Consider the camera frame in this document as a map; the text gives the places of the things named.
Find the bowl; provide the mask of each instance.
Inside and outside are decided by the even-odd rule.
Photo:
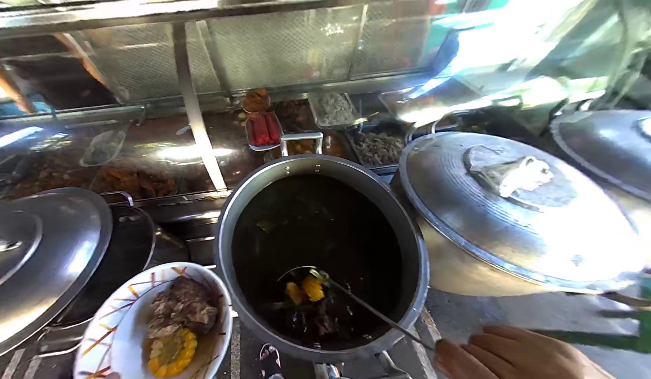
[[[188,262],[166,263],[143,271],[105,301],[87,326],[76,352],[73,378],[156,378],[148,368],[146,350],[150,304],[180,276],[209,288],[218,301],[219,313],[211,331],[197,337],[197,349],[190,365],[170,378],[213,378],[230,342],[230,295],[218,275]]]

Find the braised meat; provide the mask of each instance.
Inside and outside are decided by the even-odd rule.
[[[103,165],[92,183],[95,192],[124,191],[134,199],[176,193],[173,170],[165,162],[122,158]]]
[[[208,290],[185,277],[174,280],[150,306],[153,315],[148,323],[149,339],[168,337],[181,328],[205,334],[211,330],[218,315]]]

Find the meat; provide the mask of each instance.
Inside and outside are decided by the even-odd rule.
[[[153,315],[148,322],[148,338],[168,337],[183,327],[197,334],[209,332],[218,315],[218,309],[211,303],[202,284],[178,277],[150,305]]]

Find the metal lid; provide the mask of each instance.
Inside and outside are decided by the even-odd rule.
[[[68,305],[99,264],[112,228],[105,201],[79,188],[0,206],[0,355]]]
[[[535,157],[549,183],[504,198],[472,168]],[[598,291],[645,263],[616,204],[589,178],[529,145],[493,135],[444,132],[409,144],[400,160],[405,193],[431,225],[470,253],[529,280]]]
[[[651,111],[576,112],[550,130],[579,165],[651,202]]]
[[[0,209],[0,285],[27,262],[43,237],[35,214]]]

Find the glass panel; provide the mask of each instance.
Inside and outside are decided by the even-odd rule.
[[[220,91],[194,22],[186,24],[190,70],[199,93]],[[128,101],[181,94],[169,24],[115,26],[74,32],[111,89]]]
[[[232,89],[346,78],[362,6],[208,20]]]
[[[213,190],[187,117],[0,124],[0,200],[57,187],[134,199]]]
[[[430,21],[425,0],[370,3],[353,74],[420,67]]]

